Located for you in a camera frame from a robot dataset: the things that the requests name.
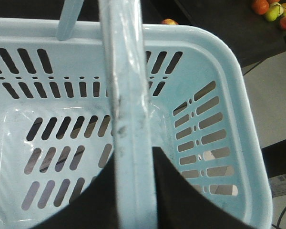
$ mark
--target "oval hole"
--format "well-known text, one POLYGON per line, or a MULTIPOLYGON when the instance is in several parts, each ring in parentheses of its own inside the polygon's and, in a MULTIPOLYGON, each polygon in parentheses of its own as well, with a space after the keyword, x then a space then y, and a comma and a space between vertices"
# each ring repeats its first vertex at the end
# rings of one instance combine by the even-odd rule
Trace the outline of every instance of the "oval hole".
POLYGON ((81 194, 82 187, 84 186, 84 184, 85 184, 85 179, 84 178, 81 177, 81 178, 79 178, 77 180, 76 185, 74 187, 74 190, 73 190, 73 192, 71 194, 69 203, 74 201, 81 194))
POLYGON ((89 120, 89 123, 88 123, 88 126, 87 126, 87 128, 86 128, 86 130, 85 130, 85 133, 84 133, 84 136, 86 137, 86 138, 88 138, 88 137, 90 137, 91 136, 91 134, 92 134, 92 132, 93 132, 93 130, 94 130, 94 127, 95 127, 95 125, 96 125, 96 122, 97 122, 97 116, 92 116, 91 117, 91 119, 89 120))
POLYGON ((35 82, 34 85, 35 85, 35 87, 36 87, 36 89, 37 89, 37 91, 38 91, 39 96, 40 96, 42 99, 47 98, 47 94, 46 94, 46 92, 44 91, 44 88, 43 88, 42 83, 40 83, 40 82, 35 82))
POLYGON ((111 149, 112 149, 112 145, 111 144, 106 144, 105 145, 104 150, 103 150, 102 155, 101 155, 101 158, 100 158, 100 161, 98 163, 98 166, 100 168, 104 168, 105 167, 105 165, 107 163, 107 160, 108 160, 108 157, 110 155, 111 149))
POLYGON ((52 162, 52 159, 53 159, 55 153, 56 153, 56 148, 54 148, 54 147, 51 147, 48 150, 47 155, 44 158, 44 160, 43 160, 43 162, 42 162, 42 164, 41 164, 41 166, 39 168, 39 171, 41 173, 45 173, 46 171, 48 171, 48 168, 49 168, 49 166, 50 166, 50 164, 52 162))
POLYGON ((74 154, 73 160, 71 161, 70 164, 70 170, 76 170, 78 167, 78 164, 81 161, 82 155, 85 151, 85 147, 84 146, 79 146, 74 154))
POLYGON ((77 138, 80 130, 81 130, 81 127, 82 127, 82 124, 83 122, 85 121, 85 118, 83 116, 79 116, 74 124, 74 127, 70 133, 70 137, 71 138, 77 138))
POLYGON ((30 208, 35 196, 36 196, 36 193, 39 189, 39 182, 37 181, 34 181, 32 184, 31 184, 31 187, 29 188, 28 192, 27 192, 27 195, 25 196, 23 202, 22 202, 22 210, 26 211, 30 208))
POLYGON ((105 115, 102 124, 100 126, 100 129, 97 133, 98 137, 103 137, 105 135, 109 122, 110 122, 110 116, 105 115))
POLYGON ((3 87, 8 91, 13 99, 19 99, 18 94, 15 92, 14 88, 10 83, 2 83, 3 87))
POLYGON ((52 133, 56 122, 57 122, 57 118, 55 118, 55 117, 53 117, 49 120, 44 132, 41 135, 42 140, 48 140, 49 139, 50 134, 52 133))
POLYGON ((199 172, 198 172, 198 170, 187 170, 187 171, 181 172, 181 175, 185 179, 187 179, 187 178, 197 178, 197 177, 199 177, 199 172))
POLYGON ((28 174, 30 174, 33 171, 33 169, 34 169, 34 167, 36 165, 36 162, 39 159, 40 154, 41 154, 41 149, 36 148, 36 149, 33 150, 33 153, 30 156, 30 158, 29 158, 29 160, 27 162, 27 165, 24 168, 24 174, 28 175, 28 174))
POLYGON ((18 69, 15 66, 13 59, 6 49, 0 48, 0 56, 5 62, 6 66, 9 68, 11 73, 19 74, 18 69))
POLYGON ((35 138, 41 124, 42 124, 42 118, 36 118, 35 122, 33 123, 32 127, 30 128, 28 132, 28 135, 27 135, 28 141, 32 141, 35 138))
POLYGON ((65 117, 63 119, 63 122, 61 123, 61 126, 59 127, 59 130, 57 131, 57 134, 56 134, 56 138, 57 139, 62 139, 63 138, 63 136, 65 135, 66 130, 67 130, 69 124, 70 124, 70 122, 71 122, 71 118, 70 117, 65 117))
POLYGON ((44 49, 38 49, 37 53, 38 53, 40 62, 42 64, 42 67, 44 69, 44 72, 47 74, 53 73, 53 69, 52 69, 47 52, 44 49))
POLYGON ((54 189, 54 186, 55 186, 55 182, 54 180, 49 180, 39 201, 38 201, 38 207, 40 209, 43 209, 46 205, 47 205, 47 202, 50 198, 50 195, 54 189))
POLYGON ((25 49, 18 49, 17 51, 28 73, 35 74, 36 70, 28 54, 28 51, 26 51, 25 49))
POLYGON ((66 192, 69 188, 69 185, 70 185, 70 180, 69 179, 64 179, 61 183, 61 187, 59 188, 58 190, 58 193, 55 197, 55 200, 54 200, 54 206, 56 207, 59 207, 66 195, 66 192))
POLYGON ((56 172, 60 172, 68 158, 68 155, 70 153, 70 147, 69 146, 65 146, 61 152, 60 157, 58 158, 58 161, 55 165, 55 171, 56 172))
POLYGON ((223 139, 226 136, 227 136, 227 132, 225 130, 219 130, 219 131, 216 131, 216 132, 211 133, 209 135, 203 136, 201 138, 201 143, 202 144, 208 144, 208 143, 223 139))
POLYGON ((60 98, 61 97, 61 94, 59 92, 59 89, 58 89, 58 85, 56 82, 50 82, 50 88, 52 90, 52 93, 54 95, 55 98, 60 98))

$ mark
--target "light blue plastic basket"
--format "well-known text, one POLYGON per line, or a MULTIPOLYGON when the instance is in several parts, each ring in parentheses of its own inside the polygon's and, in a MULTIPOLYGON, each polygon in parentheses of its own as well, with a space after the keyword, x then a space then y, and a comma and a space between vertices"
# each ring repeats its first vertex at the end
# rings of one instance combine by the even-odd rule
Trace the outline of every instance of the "light blue plastic basket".
MULTIPOLYGON (((57 26, 0 18, 0 229, 29 228, 68 205, 114 148, 100 24, 77 22, 63 42, 57 26)), ((235 56, 195 27, 144 25, 143 34, 152 145, 224 211, 270 228, 269 185, 235 56)))

